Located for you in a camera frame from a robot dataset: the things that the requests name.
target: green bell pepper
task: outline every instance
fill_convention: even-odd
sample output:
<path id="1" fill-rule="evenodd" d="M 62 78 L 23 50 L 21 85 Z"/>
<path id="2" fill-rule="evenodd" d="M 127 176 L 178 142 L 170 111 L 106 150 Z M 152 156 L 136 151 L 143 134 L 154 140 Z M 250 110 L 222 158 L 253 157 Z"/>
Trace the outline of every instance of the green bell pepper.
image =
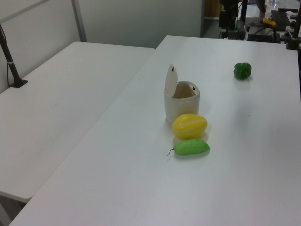
<path id="1" fill-rule="evenodd" d="M 248 63 L 237 63 L 234 66 L 234 76 L 238 79 L 246 79 L 251 75 L 251 69 Z"/>

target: green cucumber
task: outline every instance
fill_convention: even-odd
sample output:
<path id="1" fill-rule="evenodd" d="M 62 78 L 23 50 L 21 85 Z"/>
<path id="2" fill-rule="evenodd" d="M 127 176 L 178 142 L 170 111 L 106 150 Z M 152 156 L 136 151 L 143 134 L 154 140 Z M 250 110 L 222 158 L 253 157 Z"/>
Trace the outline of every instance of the green cucumber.
<path id="1" fill-rule="evenodd" d="M 210 147 L 203 140 L 193 139 L 181 141 L 175 144 L 174 148 L 171 150 L 174 150 L 174 152 L 178 155 L 185 155 L 202 153 L 204 151 L 210 150 Z"/>

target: plastic fruit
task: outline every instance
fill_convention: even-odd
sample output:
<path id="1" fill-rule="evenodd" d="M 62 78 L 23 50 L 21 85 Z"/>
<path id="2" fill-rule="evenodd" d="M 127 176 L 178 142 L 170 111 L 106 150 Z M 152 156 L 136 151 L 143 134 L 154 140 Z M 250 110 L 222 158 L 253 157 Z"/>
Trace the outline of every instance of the plastic fruit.
<path id="1" fill-rule="evenodd" d="M 210 150 L 210 147 L 203 140 L 193 139 L 193 140 L 181 141 L 181 142 L 175 144 L 174 148 L 171 150 L 174 150 L 174 152 L 178 155 L 185 155 L 185 154 L 202 153 L 202 152 Z"/>
<path id="2" fill-rule="evenodd" d="M 251 65 L 248 63 L 238 63 L 234 66 L 234 76 L 238 79 L 246 79 L 251 75 Z"/>
<path id="3" fill-rule="evenodd" d="M 197 114 L 182 114 L 173 122 L 172 131 L 180 140 L 199 138 L 207 128 L 207 120 Z"/>

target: container lid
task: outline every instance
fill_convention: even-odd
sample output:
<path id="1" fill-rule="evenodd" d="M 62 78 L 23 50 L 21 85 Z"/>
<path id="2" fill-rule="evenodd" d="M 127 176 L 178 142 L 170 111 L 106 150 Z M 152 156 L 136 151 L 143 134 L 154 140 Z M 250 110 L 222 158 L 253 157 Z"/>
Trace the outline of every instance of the container lid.
<path id="1" fill-rule="evenodd" d="M 168 68 L 166 80 L 165 80 L 165 91 L 172 97 L 177 89 L 178 73 L 176 68 L 171 64 Z"/>

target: white cup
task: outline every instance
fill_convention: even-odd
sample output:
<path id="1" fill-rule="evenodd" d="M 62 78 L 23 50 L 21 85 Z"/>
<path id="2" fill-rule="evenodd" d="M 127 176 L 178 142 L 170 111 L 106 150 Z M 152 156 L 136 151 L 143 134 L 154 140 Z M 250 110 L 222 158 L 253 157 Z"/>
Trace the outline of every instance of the white cup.
<path id="1" fill-rule="evenodd" d="M 164 89 L 164 104 L 167 121 L 173 123 L 182 114 L 198 114 L 199 89 L 189 81 L 177 82 L 174 95 L 171 97 Z"/>

